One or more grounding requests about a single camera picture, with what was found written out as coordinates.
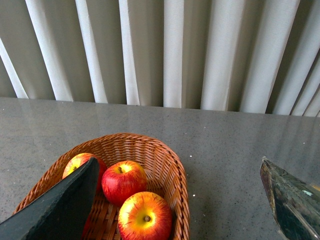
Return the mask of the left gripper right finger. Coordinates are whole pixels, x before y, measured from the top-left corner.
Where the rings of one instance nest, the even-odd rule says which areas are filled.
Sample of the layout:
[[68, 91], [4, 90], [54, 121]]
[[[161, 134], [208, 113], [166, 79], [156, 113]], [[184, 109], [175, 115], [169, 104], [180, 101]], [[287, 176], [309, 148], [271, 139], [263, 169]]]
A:
[[279, 234], [285, 240], [320, 238], [320, 187], [262, 158], [260, 178]]

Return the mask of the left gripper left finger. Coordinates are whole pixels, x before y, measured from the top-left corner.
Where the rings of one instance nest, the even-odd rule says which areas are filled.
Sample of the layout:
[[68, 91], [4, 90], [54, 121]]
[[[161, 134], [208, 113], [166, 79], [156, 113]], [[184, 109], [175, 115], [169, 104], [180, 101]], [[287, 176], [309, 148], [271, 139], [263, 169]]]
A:
[[79, 240], [96, 195], [100, 166], [92, 157], [0, 224], [2, 240]]

